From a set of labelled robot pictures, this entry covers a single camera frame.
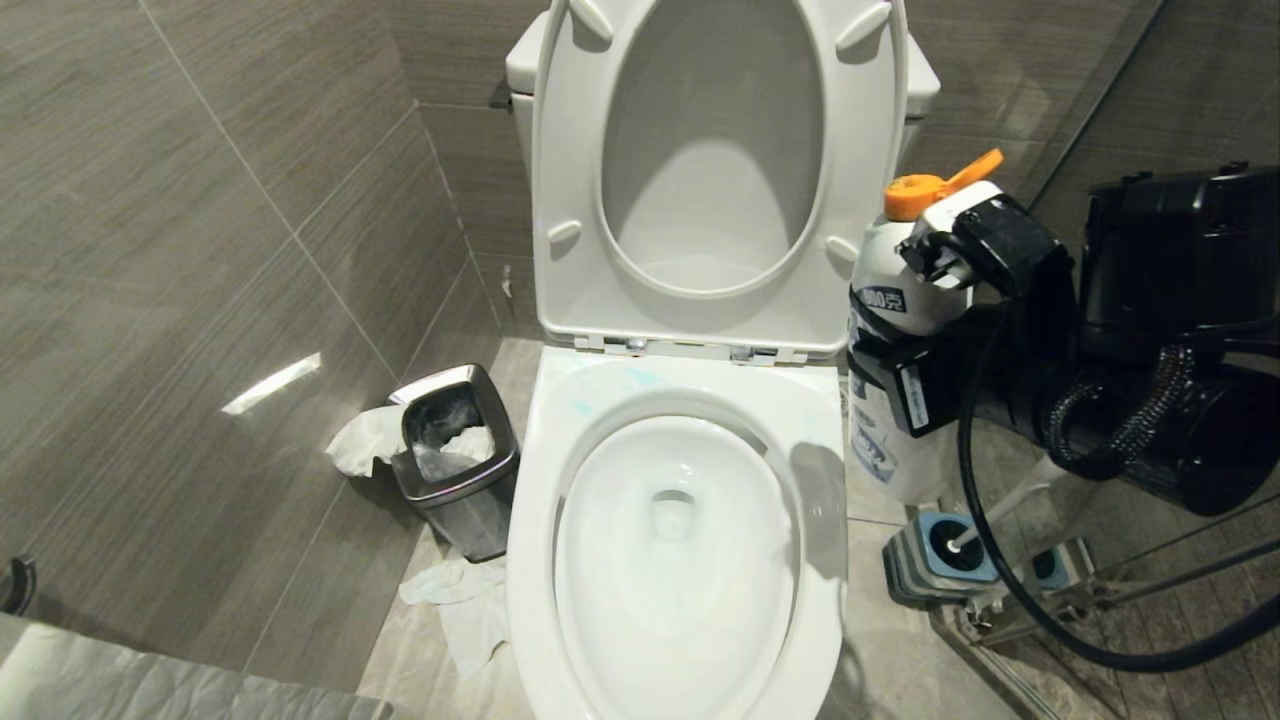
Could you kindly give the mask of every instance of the toilet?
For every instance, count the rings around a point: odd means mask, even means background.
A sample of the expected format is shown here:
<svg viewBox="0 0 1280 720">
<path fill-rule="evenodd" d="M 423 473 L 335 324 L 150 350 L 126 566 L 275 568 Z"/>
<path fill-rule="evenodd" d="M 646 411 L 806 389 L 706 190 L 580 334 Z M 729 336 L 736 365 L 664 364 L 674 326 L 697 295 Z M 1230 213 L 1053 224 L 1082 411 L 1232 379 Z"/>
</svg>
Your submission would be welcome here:
<svg viewBox="0 0 1280 720">
<path fill-rule="evenodd" d="M 556 0 L 548 343 L 508 534 L 543 720 L 814 717 L 847 589 L 835 356 L 897 160 L 900 3 Z"/>
</svg>

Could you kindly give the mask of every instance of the toilet tank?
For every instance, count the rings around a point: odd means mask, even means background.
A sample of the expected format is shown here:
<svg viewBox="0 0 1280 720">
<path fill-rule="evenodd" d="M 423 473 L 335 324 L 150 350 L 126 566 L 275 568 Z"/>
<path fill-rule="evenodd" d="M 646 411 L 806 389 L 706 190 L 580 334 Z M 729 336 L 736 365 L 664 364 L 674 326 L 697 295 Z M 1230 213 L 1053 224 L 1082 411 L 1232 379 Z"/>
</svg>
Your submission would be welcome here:
<svg viewBox="0 0 1280 720">
<path fill-rule="evenodd" d="M 511 110 L 516 119 L 516 132 L 520 136 L 520 151 L 525 156 L 525 176 L 529 176 L 530 154 L 534 135 L 534 81 L 538 78 L 538 59 L 543 54 L 543 38 L 547 36 L 547 15 L 541 13 L 529 24 L 516 46 L 507 54 L 507 85 L 511 87 Z M 933 99 L 942 90 L 938 76 L 933 73 L 924 51 L 910 38 L 906 60 L 906 117 L 904 120 L 902 146 L 899 150 L 899 172 L 902 159 L 908 156 L 920 123 L 929 114 Z"/>
</svg>

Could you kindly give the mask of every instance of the blue stain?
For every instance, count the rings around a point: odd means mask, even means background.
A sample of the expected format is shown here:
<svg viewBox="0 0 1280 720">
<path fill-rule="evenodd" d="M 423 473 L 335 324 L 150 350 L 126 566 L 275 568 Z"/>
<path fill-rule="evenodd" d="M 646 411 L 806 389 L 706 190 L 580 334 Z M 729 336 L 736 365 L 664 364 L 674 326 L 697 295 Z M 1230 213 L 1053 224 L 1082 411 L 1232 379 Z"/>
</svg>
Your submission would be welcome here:
<svg viewBox="0 0 1280 720">
<path fill-rule="evenodd" d="M 640 383 L 641 386 L 652 386 L 662 382 L 662 377 L 657 373 L 650 373 L 649 370 L 640 370 L 636 368 L 627 368 L 627 374 L 631 379 Z"/>
</svg>

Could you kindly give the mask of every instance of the spray bottle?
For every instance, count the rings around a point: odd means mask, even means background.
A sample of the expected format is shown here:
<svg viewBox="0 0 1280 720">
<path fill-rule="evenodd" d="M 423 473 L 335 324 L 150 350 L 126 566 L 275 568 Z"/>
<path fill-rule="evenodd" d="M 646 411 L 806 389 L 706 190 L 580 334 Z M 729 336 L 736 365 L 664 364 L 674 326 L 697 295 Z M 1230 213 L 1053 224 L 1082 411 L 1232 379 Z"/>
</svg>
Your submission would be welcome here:
<svg viewBox="0 0 1280 720">
<path fill-rule="evenodd" d="M 886 188 L 884 214 L 867 228 L 849 288 L 850 347 L 867 333 L 891 343 L 931 336 L 964 314 L 972 292 L 919 282 L 897 247 L 911 234 L 925 208 L 983 179 L 1001 161 L 1000 150 L 992 150 L 951 179 L 904 176 Z M 911 379 L 904 380 L 910 388 Z M 913 423 L 928 424 L 928 418 L 914 416 L 925 413 L 923 402 L 913 404 L 909 396 L 908 406 Z M 955 464 L 955 425 L 919 438 L 900 430 L 888 396 L 867 382 L 852 356 L 849 357 L 849 443 L 868 483 L 904 505 L 937 500 Z"/>
</svg>

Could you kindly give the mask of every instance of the stainless steel trash can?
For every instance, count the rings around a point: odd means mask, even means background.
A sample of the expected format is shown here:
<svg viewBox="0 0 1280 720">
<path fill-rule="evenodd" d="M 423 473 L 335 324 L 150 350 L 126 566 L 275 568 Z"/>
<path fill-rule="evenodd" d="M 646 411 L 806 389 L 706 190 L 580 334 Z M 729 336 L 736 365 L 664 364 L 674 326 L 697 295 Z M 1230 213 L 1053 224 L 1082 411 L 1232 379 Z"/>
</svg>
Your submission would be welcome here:
<svg viewBox="0 0 1280 720">
<path fill-rule="evenodd" d="M 520 446 L 498 389 L 480 365 L 443 370 L 390 396 L 407 405 L 401 429 L 408 450 L 392 457 L 404 500 L 471 562 L 507 552 Z M 493 454 L 471 466 L 440 448 L 462 430 L 485 427 Z"/>
</svg>

